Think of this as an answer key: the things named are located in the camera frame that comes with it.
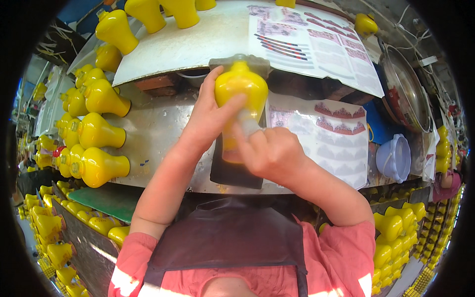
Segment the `finger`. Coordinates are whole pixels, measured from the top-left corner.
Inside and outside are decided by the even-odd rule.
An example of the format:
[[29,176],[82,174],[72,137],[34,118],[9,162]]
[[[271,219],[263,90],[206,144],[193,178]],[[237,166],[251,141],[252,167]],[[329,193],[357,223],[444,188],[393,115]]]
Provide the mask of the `finger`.
[[222,107],[218,108],[215,113],[216,113],[216,120],[224,125],[229,119],[234,117],[239,110],[241,110],[244,107],[244,104],[246,104],[247,101],[247,95],[245,94],[237,94],[234,95],[231,99],[229,99],[226,104],[224,104]]
[[212,95],[211,98],[214,99],[214,85],[215,85],[215,80],[218,78],[218,76],[223,73],[224,67],[223,66],[218,66],[211,70],[210,73],[206,76],[203,84],[201,85],[201,92],[200,95],[203,94],[203,97],[205,99],[209,99]]
[[247,142],[246,137],[242,131],[241,126],[238,123],[234,123],[232,126],[234,137],[236,138],[237,149],[241,154],[241,158],[244,164],[251,164],[255,158],[256,152],[252,148],[251,144]]

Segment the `woman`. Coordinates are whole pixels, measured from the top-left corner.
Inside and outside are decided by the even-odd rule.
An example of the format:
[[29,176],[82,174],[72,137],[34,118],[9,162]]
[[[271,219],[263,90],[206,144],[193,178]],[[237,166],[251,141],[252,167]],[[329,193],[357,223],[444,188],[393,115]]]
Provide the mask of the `woman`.
[[109,286],[109,296],[370,296],[374,218],[366,199],[306,157],[285,128],[234,133],[249,171],[318,205],[334,226],[320,237],[306,222],[231,197],[199,205],[172,224],[195,167],[244,106],[218,108],[201,85],[190,120],[140,197]]
[[462,171],[465,171],[466,166],[464,163],[464,155],[457,151],[457,154],[460,157],[460,162],[458,163],[456,169],[447,170],[445,173],[438,172],[436,174],[436,180],[434,183],[434,190],[432,195],[433,201],[440,201],[450,199],[457,194],[458,189],[462,186],[462,181],[464,180]]

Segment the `yellow bottle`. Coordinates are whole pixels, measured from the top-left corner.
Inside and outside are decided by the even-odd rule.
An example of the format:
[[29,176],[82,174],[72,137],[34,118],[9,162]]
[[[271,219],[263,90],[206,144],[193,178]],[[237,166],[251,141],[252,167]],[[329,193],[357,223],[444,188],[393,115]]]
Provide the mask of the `yellow bottle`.
[[76,117],[72,117],[69,113],[65,113],[59,120],[54,121],[54,126],[56,128],[66,128],[69,121],[75,119]]
[[45,194],[48,194],[48,195],[53,195],[53,187],[47,187],[47,186],[41,186],[39,188],[39,195],[41,196],[41,198],[43,198],[45,196]]
[[380,279],[384,279],[385,277],[389,276],[392,272],[392,265],[391,264],[385,264],[383,267],[381,267],[381,276]]
[[391,260],[391,247],[389,245],[376,244],[373,262],[375,268],[381,268]]
[[366,39],[378,32],[378,25],[372,14],[358,13],[355,18],[355,31],[361,38]]
[[86,108],[86,98],[79,90],[68,97],[69,101],[69,114],[72,116],[84,116],[89,113]]
[[387,241],[386,238],[381,234],[376,238],[376,243],[381,245],[389,245],[391,247],[391,259],[395,259],[402,255],[402,240],[396,238],[393,241]]
[[114,227],[121,227],[121,222],[114,218],[114,217],[106,217],[106,218],[91,218],[87,223],[89,227],[96,230],[97,232],[101,233],[104,236],[107,236],[110,229]]
[[406,250],[404,252],[404,255],[402,256],[402,264],[406,264],[409,262],[409,250]]
[[401,277],[401,269],[398,269],[392,273],[392,280],[395,281],[396,279]]
[[373,273],[373,278],[371,279],[371,283],[376,285],[380,281],[381,277],[381,269],[375,268]]
[[76,218],[83,222],[84,224],[87,224],[91,218],[104,218],[106,215],[104,215],[100,211],[78,211],[76,214]]
[[92,211],[92,208],[82,205],[78,202],[70,202],[66,205],[66,210],[73,216],[76,216],[78,211]]
[[393,241],[402,234],[402,218],[398,215],[383,216],[374,213],[374,224],[376,229],[388,240]]
[[66,188],[66,189],[71,188],[71,185],[68,182],[63,182],[63,181],[57,181],[56,186],[60,189],[62,189],[62,188]]
[[125,156],[111,156],[96,147],[91,147],[84,151],[81,162],[71,165],[71,170],[80,173],[86,185],[97,188],[111,178],[127,176],[130,163]]
[[200,21],[196,13],[195,0],[160,0],[163,9],[168,9],[180,29],[196,25]]
[[216,6],[216,0],[196,0],[195,1],[196,10],[210,10]]
[[404,202],[404,204],[402,205],[402,208],[410,208],[412,209],[412,211],[414,212],[416,218],[417,218],[417,221],[419,222],[420,220],[422,220],[427,212],[426,212],[426,206],[423,202],[419,202],[419,203],[407,203],[407,202]]
[[110,125],[98,113],[86,115],[80,123],[74,123],[71,131],[77,131],[79,142],[85,149],[112,146],[119,148],[125,142],[125,130]]
[[381,284],[379,281],[371,288],[371,296],[381,293]]
[[60,158],[54,158],[53,157],[53,165],[55,165],[59,169],[59,173],[64,176],[64,177],[71,177],[72,174],[69,171],[69,167],[65,164],[62,164],[60,161]]
[[59,136],[64,139],[64,142],[68,149],[71,149],[74,145],[79,143],[79,136],[77,135],[77,132],[71,131],[71,125],[74,122],[79,123],[80,120],[72,119],[71,121],[69,121],[65,128],[59,128],[58,130]]
[[141,21],[149,34],[159,31],[167,24],[157,0],[128,0],[124,10]]
[[402,266],[402,257],[399,256],[397,258],[394,259],[393,263],[392,263],[392,273],[394,273],[396,270],[398,270],[399,268],[401,268]]
[[66,223],[64,222],[62,215],[54,217],[36,215],[35,218],[38,233],[46,240],[54,238],[57,233],[66,230]]
[[[266,105],[269,89],[266,81],[259,75],[249,71],[247,62],[237,60],[231,70],[216,79],[214,94],[218,107],[222,107],[231,97],[244,93],[247,95],[245,108],[258,123]],[[242,163],[237,151],[236,140],[231,131],[233,122],[226,124],[223,130],[223,160],[231,163]]]
[[95,36],[98,39],[115,45],[124,55],[137,47],[139,40],[130,31],[125,11],[107,12],[101,9],[96,15],[99,18],[99,24],[95,28]]
[[36,148],[38,150],[44,148],[45,150],[48,150],[48,151],[54,151],[55,149],[57,149],[57,145],[55,145],[54,140],[52,140],[46,135],[42,135],[38,137]]
[[61,199],[58,198],[56,195],[49,195],[45,194],[43,196],[43,201],[45,202],[46,206],[48,207],[53,207],[53,199],[56,200],[56,202],[61,203]]
[[39,151],[35,155],[33,155],[33,160],[35,160],[36,165],[38,165],[38,167],[53,166],[53,160],[51,159],[51,156],[46,154],[39,154]]
[[66,292],[71,297],[81,297],[81,294],[84,290],[86,290],[86,288],[79,283],[66,285]]
[[295,8],[295,0],[275,0],[277,6]]
[[402,208],[397,209],[392,206],[389,206],[384,213],[385,216],[394,216],[398,215],[402,218],[402,228],[403,230],[408,230],[410,226],[413,225],[414,222],[414,212],[411,208]]
[[36,195],[30,195],[30,194],[25,195],[25,203],[27,205],[28,210],[30,210],[33,206],[40,205],[40,201],[38,200],[38,197]]
[[389,275],[388,277],[383,278],[383,280],[381,281],[381,288],[387,287],[390,284],[392,284],[392,275]]
[[130,100],[117,94],[105,79],[98,79],[84,90],[86,107],[91,113],[113,113],[125,116],[130,110]]
[[97,68],[114,73],[117,71],[122,61],[122,55],[116,46],[108,43],[96,49],[95,53],[95,66]]
[[89,72],[89,70],[92,70],[94,69],[94,66],[92,66],[91,64],[86,64],[84,66],[82,66],[81,68],[79,69],[76,69],[76,71],[74,72],[74,75],[76,76],[76,87],[77,88],[80,88],[84,81],[85,81],[85,77],[84,77],[84,74],[86,74],[87,72]]
[[130,232],[130,226],[124,226],[124,227],[114,227],[109,230],[109,233],[107,234],[107,237],[112,239],[119,248],[122,248],[122,244],[124,243],[124,239],[127,235],[129,235]]
[[64,244],[49,244],[46,249],[51,266],[55,269],[63,268],[63,266],[73,256],[77,255],[76,249],[71,242]]
[[77,270],[71,266],[56,270],[57,278],[65,285],[69,285],[76,275]]

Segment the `cable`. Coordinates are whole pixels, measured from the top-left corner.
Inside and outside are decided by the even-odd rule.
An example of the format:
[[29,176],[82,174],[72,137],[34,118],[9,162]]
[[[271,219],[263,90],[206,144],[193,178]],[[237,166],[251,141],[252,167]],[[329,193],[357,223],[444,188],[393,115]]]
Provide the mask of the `cable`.
[[401,23],[401,21],[402,21],[402,18],[403,18],[403,17],[404,17],[404,15],[406,14],[406,11],[408,10],[409,6],[410,6],[410,4],[408,4],[408,5],[406,6],[406,8],[404,9],[404,11],[402,12],[402,15],[401,15],[401,18],[399,19],[399,22],[398,22],[398,24],[400,24],[400,23]]

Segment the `plastic bucket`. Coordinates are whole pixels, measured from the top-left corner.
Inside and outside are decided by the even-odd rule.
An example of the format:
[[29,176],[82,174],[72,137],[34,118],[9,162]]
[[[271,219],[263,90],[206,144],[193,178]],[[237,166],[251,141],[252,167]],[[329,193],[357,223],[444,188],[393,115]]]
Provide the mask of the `plastic bucket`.
[[376,152],[376,167],[386,177],[402,183],[408,178],[411,168],[411,150],[402,134],[382,144]]

